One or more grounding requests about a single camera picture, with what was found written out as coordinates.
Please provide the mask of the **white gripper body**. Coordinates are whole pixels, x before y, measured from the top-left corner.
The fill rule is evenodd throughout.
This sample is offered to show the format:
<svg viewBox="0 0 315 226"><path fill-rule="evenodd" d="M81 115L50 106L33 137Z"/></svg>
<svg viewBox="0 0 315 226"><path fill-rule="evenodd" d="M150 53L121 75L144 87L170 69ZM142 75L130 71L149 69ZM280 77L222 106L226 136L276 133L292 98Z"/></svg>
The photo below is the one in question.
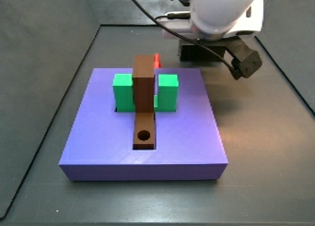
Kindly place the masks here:
<svg viewBox="0 0 315 226"><path fill-rule="evenodd" d="M189 39L218 41L260 32L262 0L189 0L188 11L165 13L160 23Z"/></svg>

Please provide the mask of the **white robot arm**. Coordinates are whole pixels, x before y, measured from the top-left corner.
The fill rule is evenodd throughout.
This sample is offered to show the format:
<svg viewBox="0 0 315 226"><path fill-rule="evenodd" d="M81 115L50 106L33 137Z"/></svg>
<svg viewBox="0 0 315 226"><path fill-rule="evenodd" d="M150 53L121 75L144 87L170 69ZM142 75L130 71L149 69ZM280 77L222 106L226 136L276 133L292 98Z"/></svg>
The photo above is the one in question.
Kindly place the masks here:
<svg viewBox="0 0 315 226"><path fill-rule="evenodd" d="M262 0L180 0L186 11L165 13L157 21L189 39L217 41L252 37L261 29Z"/></svg>

